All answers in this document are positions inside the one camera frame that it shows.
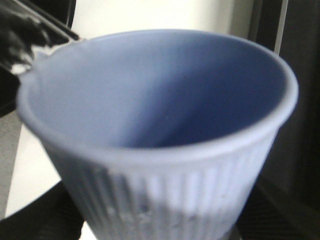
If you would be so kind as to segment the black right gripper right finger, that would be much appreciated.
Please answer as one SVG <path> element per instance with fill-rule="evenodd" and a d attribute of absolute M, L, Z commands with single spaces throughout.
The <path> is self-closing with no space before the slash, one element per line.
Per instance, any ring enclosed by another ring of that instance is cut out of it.
<path fill-rule="evenodd" d="M 320 214 L 277 189 L 255 186 L 236 227 L 243 240 L 318 240 Z"/>

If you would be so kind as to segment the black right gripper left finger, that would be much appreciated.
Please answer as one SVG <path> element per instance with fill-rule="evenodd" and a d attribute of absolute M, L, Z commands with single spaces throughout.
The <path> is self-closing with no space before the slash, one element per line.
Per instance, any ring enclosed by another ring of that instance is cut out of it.
<path fill-rule="evenodd" d="M 79 240 L 84 218 L 60 181 L 0 221 L 2 240 Z"/>

